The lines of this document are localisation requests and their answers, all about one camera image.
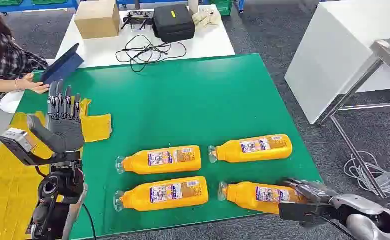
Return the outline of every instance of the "black case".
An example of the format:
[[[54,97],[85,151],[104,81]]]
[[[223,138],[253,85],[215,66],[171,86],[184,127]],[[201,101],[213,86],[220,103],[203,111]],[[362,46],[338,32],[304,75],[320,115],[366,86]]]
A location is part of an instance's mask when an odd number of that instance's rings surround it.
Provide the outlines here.
[[[165,43],[192,39],[195,24],[184,4],[161,6],[154,9],[153,30]]]

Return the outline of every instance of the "yellow mat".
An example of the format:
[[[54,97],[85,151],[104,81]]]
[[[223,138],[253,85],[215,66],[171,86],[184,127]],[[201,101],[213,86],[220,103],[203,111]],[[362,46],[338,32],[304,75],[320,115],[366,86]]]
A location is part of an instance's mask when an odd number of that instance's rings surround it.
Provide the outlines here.
[[[87,108],[91,101],[84,99],[80,105],[85,142],[108,139],[111,134],[111,115],[87,116]],[[35,115],[45,125],[42,112]],[[26,114],[18,112],[14,115],[10,128],[26,131],[37,143],[32,151],[35,155],[48,159],[52,151],[43,144],[27,127]],[[40,167],[44,174],[49,173],[48,165]],[[42,177],[32,166],[25,166],[3,144],[0,144],[0,240],[24,240],[26,229],[30,223],[33,210],[38,201],[37,189]]]

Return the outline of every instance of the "blue tablet case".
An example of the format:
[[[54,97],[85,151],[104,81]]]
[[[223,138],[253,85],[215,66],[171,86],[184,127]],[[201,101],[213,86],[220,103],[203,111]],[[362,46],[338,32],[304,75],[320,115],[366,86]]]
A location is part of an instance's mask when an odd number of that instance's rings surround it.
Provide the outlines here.
[[[65,80],[70,76],[84,62],[77,54],[78,47],[79,44],[76,43],[70,50],[49,66],[42,73],[40,81],[44,84],[51,84],[53,81]]]

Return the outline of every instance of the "cardboard box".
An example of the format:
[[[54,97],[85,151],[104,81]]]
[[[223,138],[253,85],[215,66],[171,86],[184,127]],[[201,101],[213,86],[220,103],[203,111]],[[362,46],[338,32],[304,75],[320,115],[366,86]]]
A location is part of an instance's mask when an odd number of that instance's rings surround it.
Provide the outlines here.
[[[81,1],[74,22],[83,39],[117,37],[120,15],[116,0]]]

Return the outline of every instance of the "woman's hand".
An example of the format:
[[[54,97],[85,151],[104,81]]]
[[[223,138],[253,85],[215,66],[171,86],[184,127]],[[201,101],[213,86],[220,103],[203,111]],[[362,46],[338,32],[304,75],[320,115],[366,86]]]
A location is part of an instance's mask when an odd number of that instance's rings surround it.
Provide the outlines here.
[[[29,89],[38,94],[43,94],[47,92],[49,90],[49,85],[44,84],[41,81],[33,82],[33,76],[34,76],[33,73],[29,73],[25,75],[23,78],[17,79],[15,82],[17,87],[22,90]]]

